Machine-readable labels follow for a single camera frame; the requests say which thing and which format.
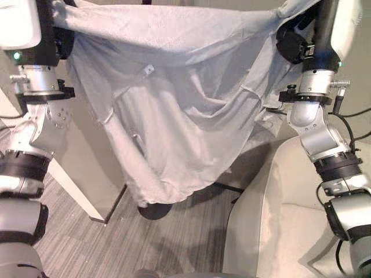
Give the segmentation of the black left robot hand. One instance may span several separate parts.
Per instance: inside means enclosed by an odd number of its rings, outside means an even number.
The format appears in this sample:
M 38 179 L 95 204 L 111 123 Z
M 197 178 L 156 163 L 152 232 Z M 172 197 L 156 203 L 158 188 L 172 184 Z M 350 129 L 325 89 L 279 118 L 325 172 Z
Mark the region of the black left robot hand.
M 55 67 L 70 56 L 74 38 L 54 23 L 52 1 L 1 1 L 1 50 L 15 65 Z

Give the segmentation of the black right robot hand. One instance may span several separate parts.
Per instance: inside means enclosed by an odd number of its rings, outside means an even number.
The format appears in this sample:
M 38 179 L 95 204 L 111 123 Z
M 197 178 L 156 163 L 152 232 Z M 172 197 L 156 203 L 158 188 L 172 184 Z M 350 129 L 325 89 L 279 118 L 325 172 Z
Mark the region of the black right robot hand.
M 302 72 L 337 72 L 362 18 L 361 1 L 319 1 L 278 28 L 276 47 Z

